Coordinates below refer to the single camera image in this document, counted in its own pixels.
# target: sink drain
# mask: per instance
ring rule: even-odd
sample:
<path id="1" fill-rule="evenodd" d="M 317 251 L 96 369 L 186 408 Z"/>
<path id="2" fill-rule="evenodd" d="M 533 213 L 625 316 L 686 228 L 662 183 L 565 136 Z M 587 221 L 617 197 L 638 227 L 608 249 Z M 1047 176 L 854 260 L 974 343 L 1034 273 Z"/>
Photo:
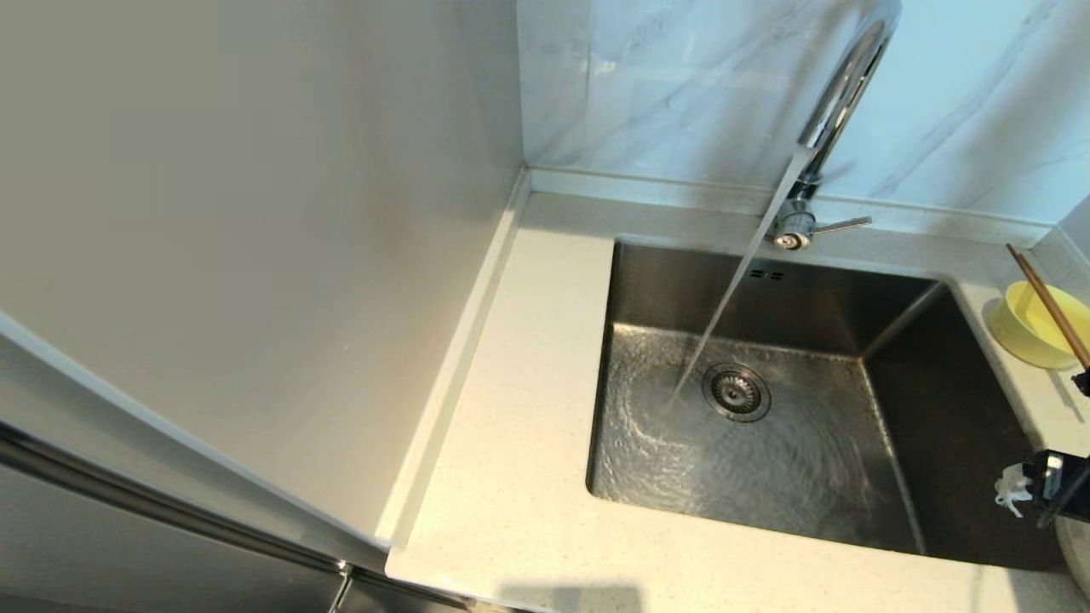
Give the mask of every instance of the sink drain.
<path id="1" fill-rule="evenodd" d="M 720 416 L 756 421 L 768 413 L 772 395 L 759 374 L 742 364 L 716 364 L 704 373 L 704 398 Z"/>

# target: kitchen sink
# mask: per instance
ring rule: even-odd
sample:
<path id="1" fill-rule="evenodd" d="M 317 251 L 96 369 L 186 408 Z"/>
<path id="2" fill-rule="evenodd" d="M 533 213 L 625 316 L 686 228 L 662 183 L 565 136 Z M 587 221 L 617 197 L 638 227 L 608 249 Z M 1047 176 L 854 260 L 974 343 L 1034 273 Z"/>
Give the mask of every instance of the kitchen sink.
<path id="1" fill-rule="evenodd" d="M 603 498 L 898 552 L 1058 570 L 993 502 L 1032 447 L 941 281 L 617 243 L 588 488 Z"/>

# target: countertop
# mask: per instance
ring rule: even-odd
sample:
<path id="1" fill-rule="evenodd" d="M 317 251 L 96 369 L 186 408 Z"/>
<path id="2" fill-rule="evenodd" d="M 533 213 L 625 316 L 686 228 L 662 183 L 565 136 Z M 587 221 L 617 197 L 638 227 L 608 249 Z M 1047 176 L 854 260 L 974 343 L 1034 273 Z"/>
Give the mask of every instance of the countertop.
<path id="1" fill-rule="evenodd" d="M 755 227 L 743 215 L 534 194 L 420 515 L 387 573 L 571 613 L 1090 611 L 1063 575 L 822 541 L 588 492 L 614 241 L 739 253 Z M 858 229 L 802 253 L 760 255 L 947 281 L 1031 441 L 1090 452 L 1090 401 L 1066 377 L 1006 353 L 983 327 L 1002 288 L 1020 278 L 1002 245 Z"/>

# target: yellow bowl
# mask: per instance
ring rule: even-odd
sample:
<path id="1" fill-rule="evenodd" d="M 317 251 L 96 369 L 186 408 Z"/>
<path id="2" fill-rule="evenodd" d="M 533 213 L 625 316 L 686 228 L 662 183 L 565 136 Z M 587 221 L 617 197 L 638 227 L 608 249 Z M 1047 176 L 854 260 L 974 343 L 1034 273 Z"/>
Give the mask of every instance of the yellow bowl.
<path id="1" fill-rule="evenodd" d="M 1090 309 L 1066 291 L 1052 286 L 1049 291 L 1075 333 L 1090 346 Z M 1007 351 L 1033 365 L 1064 369 L 1078 363 L 1059 327 L 1028 281 L 1018 281 L 1007 288 L 988 327 Z"/>

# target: wooden chopstick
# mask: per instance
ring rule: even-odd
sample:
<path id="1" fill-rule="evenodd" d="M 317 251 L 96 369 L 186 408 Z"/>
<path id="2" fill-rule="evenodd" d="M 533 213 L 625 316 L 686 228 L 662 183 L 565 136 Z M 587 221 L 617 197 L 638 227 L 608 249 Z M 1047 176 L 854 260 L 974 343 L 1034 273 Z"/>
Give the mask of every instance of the wooden chopstick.
<path id="1" fill-rule="evenodd" d="M 1015 262 L 1018 263 L 1018 267 L 1022 269 L 1022 274 L 1026 275 L 1026 280 L 1029 285 L 1033 286 L 1033 291 L 1037 292 L 1038 297 L 1041 298 L 1041 302 L 1044 303 L 1044 308 L 1049 310 L 1049 314 L 1052 315 L 1052 320 L 1056 322 L 1056 326 L 1059 327 L 1059 332 L 1067 339 L 1067 344 L 1071 346 L 1071 351 L 1075 352 L 1075 357 L 1079 359 L 1079 363 L 1082 368 L 1090 369 L 1090 351 L 1087 351 L 1086 345 L 1082 345 L 1082 339 L 1079 335 L 1075 333 L 1075 328 L 1071 327 L 1071 323 L 1067 321 L 1067 316 L 1064 312 L 1059 310 L 1059 304 L 1056 304 L 1056 300 L 1052 297 L 1052 292 L 1049 291 L 1049 286 L 1044 285 L 1041 277 L 1037 276 L 1037 271 L 1030 265 L 1029 260 L 1026 256 L 1015 251 L 1015 248 L 1007 243 L 1007 251 L 1010 255 L 1015 256 Z"/>

